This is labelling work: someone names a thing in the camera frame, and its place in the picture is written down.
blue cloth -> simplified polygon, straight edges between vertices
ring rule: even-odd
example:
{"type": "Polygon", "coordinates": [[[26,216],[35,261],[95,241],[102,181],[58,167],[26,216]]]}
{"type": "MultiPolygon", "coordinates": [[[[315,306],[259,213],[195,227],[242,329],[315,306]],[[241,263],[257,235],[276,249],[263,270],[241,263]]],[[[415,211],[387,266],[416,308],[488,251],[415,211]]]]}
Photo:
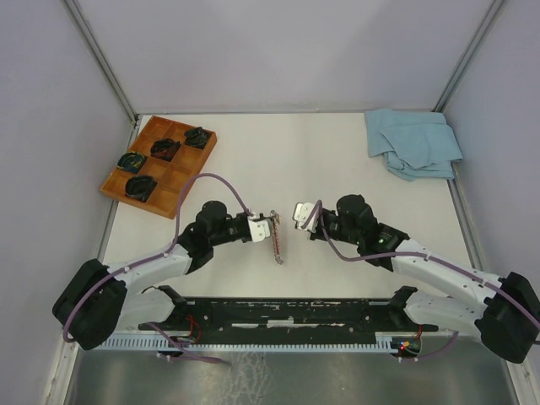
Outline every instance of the blue cloth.
{"type": "Polygon", "coordinates": [[[451,161],[463,159],[445,117],[434,112],[382,109],[366,113],[368,155],[384,155],[386,168],[405,180],[453,179],[451,161]]]}

gray wall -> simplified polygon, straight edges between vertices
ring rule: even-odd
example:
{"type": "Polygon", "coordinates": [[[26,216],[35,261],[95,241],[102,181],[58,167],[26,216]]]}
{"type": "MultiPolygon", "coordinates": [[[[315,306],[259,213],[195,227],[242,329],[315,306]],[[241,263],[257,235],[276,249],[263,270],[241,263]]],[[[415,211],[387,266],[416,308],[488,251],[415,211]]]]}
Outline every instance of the gray wall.
{"type": "Polygon", "coordinates": [[[129,125],[59,1],[4,1],[0,55],[0,403],[33,405],[52,305],[94,254],[129,125]]]}
{"type": "Polygon", "coordinates": [[[79,0],[137,112],[431,109],[492,0],[79,0]]]}
{"type": "MultiPolygon", "coordinates": [[[[509,2],[445,112],[490,270],[519,272],[540,293],[540,2],[509,2]]],[[[540,348],[532,350],[540,375],[540,348]]]]}

white tabletop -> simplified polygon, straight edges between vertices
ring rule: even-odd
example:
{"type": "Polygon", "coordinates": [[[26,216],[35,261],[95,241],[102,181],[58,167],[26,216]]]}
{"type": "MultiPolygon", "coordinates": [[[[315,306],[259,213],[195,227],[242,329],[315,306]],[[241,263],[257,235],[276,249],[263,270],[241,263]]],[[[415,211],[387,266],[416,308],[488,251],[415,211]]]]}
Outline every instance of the white tabletop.
{"type": "MultiPolygon", "coordinates": [[[[446,181],[408,182],[367,155],[364,114],[229,114],[164,116],[218,135],[203,172],[230,181],[252,211],[282,215],[283,259],[273,259],[270,239],[235,242],[214,249],[214,259],[171,285],[184,296],[385,298],[403,285],[435,290],[364,262],[342,262],[326,242],[308,241],[294,230],[297,202],[321,198],[335,209],[347,194],[362,194],[380,222],[407,232],[434,252],[468,264],[466,247],[446,181]]],[[[143,118],[141,128],[148,121],[143,118]]],[[[181,227],[208,200],[235,215],[240,206],[219,181],[197,180],[182,206],[181,227]]],[[[170,243],[175,221],[120,203],[105,263],[130,260],[170,243]]],[[[353,246],[337,243],[348,256],[353,246]]]]}

metal frame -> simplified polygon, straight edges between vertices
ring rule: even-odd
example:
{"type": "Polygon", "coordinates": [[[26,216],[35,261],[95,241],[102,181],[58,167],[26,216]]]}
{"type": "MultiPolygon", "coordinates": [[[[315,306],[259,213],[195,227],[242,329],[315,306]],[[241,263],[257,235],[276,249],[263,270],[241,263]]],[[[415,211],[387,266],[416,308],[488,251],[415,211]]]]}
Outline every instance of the metal frame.
{"type": "Polygon", "coordinates": [[[495,21],[500,16],[504,6],[508,3],[508,0],[494,0],[489,6],[487,13],[483,16],[482,22],[478,26],[476,32],[472,36],[471,41],[467,45],[467,49],[462,53],[459,61],[457,62],[454,71],[452,72],[450,79],[446,83],[433,112],[442,112],[448,106],[451,97],[456,92],[457,87],[463,80],[465,73],[467,72],[471,62],[477,55],[478,50],[482,46],[483,42],[487,38],[491,28],[495,21]]]}
{"type": "MultiPolygon", "coordinates": [[[[110,85],[111,90],[121,104],[124,112],[132,122],[133,128],[129,137],[129,144],[138,133],[138,128],[141,124],[139,114],[133,109],[129,99],[127,98],[121,85],[116,79],[116,76],[113,73],[111,66],[107,62],[103,51],[100,49],[97,40],[94,38],[88,22],[83,16],[82,9],[78,4],[77,0],[61,1],[65,9],[67,10],[67,13],[71,17],[73,23],[77,27],[84,43],[89,48],[90,54],[94,58],[100,71],[103,73],[106,82],[110,85]]],[[[482,22],[478,26],[471,41],[469,42],[466,50],[463,52],[456,67],[454,68],[450,79],[446,83],[439,99],[437,100],[433,108],[433,111],[443,112],[446,109],[451,100],[451,97],[456,92],[457,87],[461,83],[468,68],[470,67],[473,58],[478,54],[478,51],[481,48],[486,37],[488,36],[491,28],[493,27],[494,22],[500,16],[504,6],[507,3],[507,0],[494,0],[492,2],[487,13],[484,15],[482,22]]],[[[167,111],[156,114],[167,114],[167,111]]],[[[485,257],[482,256],[480,245],[478,244],[478,240],[474,232],[473,224],[470,219],[470,214],[464,196],[462,194],[462,189],[459,184],[459,176],[457,176],[456,179],[453,181],[448,181],[448,186],[450,189],[452,200],[454,202],[454,207],[456,209],[456,215],[462,228],[462,234],[465,240],[471,264],[477,269],[483,269],[486,262],[485,257]]],[[[99,246],[96,248],[97,257],[100,259],[102,259],[105,255],[106,245],[109,240],[112,224],[116,215],[116,208],[117,202],[113,202],[111,204],[111,208],[108,214],[103,237],[101,238],[99,246]]],[[[67,393],[67,388],[75,364],[75,359],[77,357],[77,352],[77,345],[67,344],[63,341],[61,341],[61,343],[58,345],[57,354],[55,355],[55,359],[53,360],[54,366],[51,369],[51,374],[49,378],[47,379],[46,390],[44,392],[41,403],[51,405],[63,403],[63,398],[65,398],[65,395],[67,393]]],[[[514,385],[514,388],[516,389],[516,394],[519,398],[520,403],[540,404],[540,390],[538,389],[537,380],[534,377],[534,373],[528,359],[526,359],[523,364],[507,364],[509,369],[509,376],[514,385]]]]}
{"type": "Polygon", "coordinates": [[[88,47],[90,54],[100,68],[100,71],[103,73],[106,82],[111,87],[127,117],[131,122],[136,122],[137,113],[127,99],[124,90],[122,90],[122,87],[118,83],[115,74],[112,72],[111,66],[107,62],[103,51],[98,45],[98,42],[95,40],[92,30],[89,27],[87,20],[84,18],[82,9],[77,0],[62,0],[62,4],[75,24],[75,27],[77,27],[81,38],[88,47]]]}
{"type": "MultiPolygon", "coordinates": [[[[463,52],[454,71],[445,88],[443,89],[433,112],[444,112],[451,101],[451,97],[456,93],[459,84],[462,82],[467,70],[473,63],[474,57],[478,54],[479,49],[487,38],[489,32],[494,26],[495,21],[501,15],[504,6],[508,0],[494,0],[485,14],[478,29],[474,33],[467,49],[463,52]]],[[[456,209],[457,219],[462,229],[463,239],[469,259],[474,268],[484,270],[486,266],[486,257],[482,253],[481,246],[478,242],[477,234],[474,231],[471,214],[469,212],[467,202],[463,195],[463,190],[459,182],[459,171],[453,165],[456,179],[448,181],[450,194],[456,209]]],[[[526,359],[523,364],[512,364],[506,362],[508,367],[511,383],[516,391],[516,395],[521,404],[525,405],[540,405],[540,389],[538,387],[537,378],[531,366],[529,359],[526,359]]]]}

purple cable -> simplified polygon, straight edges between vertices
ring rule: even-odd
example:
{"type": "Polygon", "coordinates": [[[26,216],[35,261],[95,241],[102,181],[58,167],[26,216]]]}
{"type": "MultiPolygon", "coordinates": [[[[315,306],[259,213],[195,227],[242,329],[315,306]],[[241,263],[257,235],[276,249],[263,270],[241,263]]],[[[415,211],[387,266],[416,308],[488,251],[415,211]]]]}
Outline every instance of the purple cable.
{"type": "MultiPolygon", "coordinates": [[[[341,252],[337,249],[337,247],[333,244],[332,240],[328,236],[327,230],[324,226],[324,219],[321,215],[322,210],[322,200],[317,200],[315,203],[315,207],[311,211],[310,215],[308,216],[308,219],[305,221],[304,225],[301,225],[300,228],[304,229],[307,224],[310,222],[311,218],[313,218],[313,215],[316,216],[316,218],[319,218],[321,220],[321,228],[322,233],[324,234],[325,239],[327,240],[328,244],[332,248],[332,250],[336,253],[336,255],[344,260],[345,262],[362,262],[364,260],[371,260],[371,259],[381,259],[384,257],[421,257],[423,259],[427,258],[428,255],[425,253],[420,253],[418,251],[393,251],[389,253],[379,253],[376,255],[366,255],[366,256],[357,256],[357,257],[346,257],[341,254],[341,252]]],[[[519,312],[521,312],[531,323],[534,325],[536,329],[540,331],[540,321],[533,315],[531,312],[529,312],[523,305],[521,305],[519,302],[517,302],[513,297],[508,295],[505,291],[497,287],[496,285],[490,283],[490,282],[484,282],[483,279],[476,274],[470,273],[464,268],[458,267],[455,264],[452,264],[450,262],[447,262],[446,260],[443,260],[437,256],[430,256],[429,260],[432,260],[433,262],[439,263],[440,265],[449,268],[450,270],[454,270],[455,272],[460,273],[462,276],[465,276],[467,278],[470,278],[472,281],[475,281],[479,284],[484,284],[486,287],[494,291],[495,293],[499,294],[505,300],[510,302],[519,312]]]]}
{"type": "Polygon", "coordinates": [[[416,359],[401,357],[400,361],[406,362],[406,363],[416,363],[419,360],[433,359],[435,357],[439,357],[442,353],[444,353],[445,351],[447,351],[448,349],[450,349],[452,346],[454,346],[457,343],[458,334],[459,332],[454,332],[450,340],[442,348],[440,348],[439,350],[435,350],[433,353],[426,354],[425,356],[422,356],[422,357],[417,357],[416,359]]]}
{"type": "Polygon", "coordinates": [[[178,360],[181,360],[181,359],[185,359],[185,360],[198,360],[198,361],[203,361],[204,363],[211,363],[211,364],[216,364],[216,363],[221,363],[223,360],[222,359],[219,359],[217,357],[207,357],[207,356],[197,356],[196,354],[193,354],[192,352],[188,352],[187,350],[185,350],[182,345],[178,342],[176,342],[175,340],[173,340],[172,337],[170,337],[169,335],[167,335],[167,333],[165,333],[165,331],[163,329],[161,329],[160,327],[158,327],[155,323],[153,322],[147,322],[146,323],[149,327],[152,327],[157,333],[159,333],[161,336],[163,336],[165,339],[167,339],[167,342],[169,342],[170,344],[172,344],[175,348],[177,348],[178,350],[180,350],[183,354],[186,354],[187,356],[189,356],[189,358],[182,358],[182,357],[178,357],[178,358],[172,358],[172,359],[178,359],[178,360]]]}
{"type": "Polygon", "coordinates": [[[240,198],[240,195],[235,190],[235,188],[232,187],[232,185],[228,181],[226,181],[223,177],[221,177],[220,175],[215,175],[214,173],[200,173],[198,175],[190,177],[187,180],[186,184],[182,187],[182,190],[180,191],[180,195],[178,196],[178,207],[176,209],[175,238],[172,240],[172,243],[170,244],[170,246],[161,253],[158,253],[158,254],[153,255],[153,256],[145,257],[144,259],[140,259],[140,260],[137,260],[135,262],[129,263],[125,267],[123,267],[121,269],[118,269],[113,273],[107,274],[100,281],[98,281],[96,284],[94,284],[86,292],[86,294],[83,295],[83,297],[78,301],[78,303],[75,305],[75,307],[73,308],[73,310],[71,311],[71,313],[67,317],[66,323],[64,324],[64,328],[62,330],[62,337],[63,337],[65,342],[67,342],[67,343],[75,342],[75,339],[69,337],[69,328],[71,327],[71,324],[73,323],[73,319],[75,319],[75,316],[80,311],[80,309],[84,305],[84,303],[88,300],[88,298],[90,298],[90,296],[93,293],[98,291],[101,288],[102,285],[104,285],[106,282],[108,282],[109,280],[111,280],[112,278],[116,277],[119,274],[126,273],[126,272],[128,272],[130,270],[133,270],[135,267],[141,266],[141,265],[146,264],[146,263],[150,263],[150,262],[152,262],[152,261],[154,261],[156,259],[159,259],[159,258],[163,257],[164,254],[170,253],[175,248],[176,241],[178,240],[178,236],[180,234],[180,207],[182,205],[182,202],[184,201],[184,197],[187,194],[191,184],[196,179],[200,179],[201,177],[213,177],[214,179],[217,179],[217,180],[221,181],[222,183],[224,183],[229,188],[229,190],[231,190],[231,192],[234,194],[234,196],[238,200],[238,203],[242,206],[242,209],[244,210],[244,212],[246,214],[248,214],[248,215],[251,215],[250,210],[244,204],[244,202],[240,198]]]}

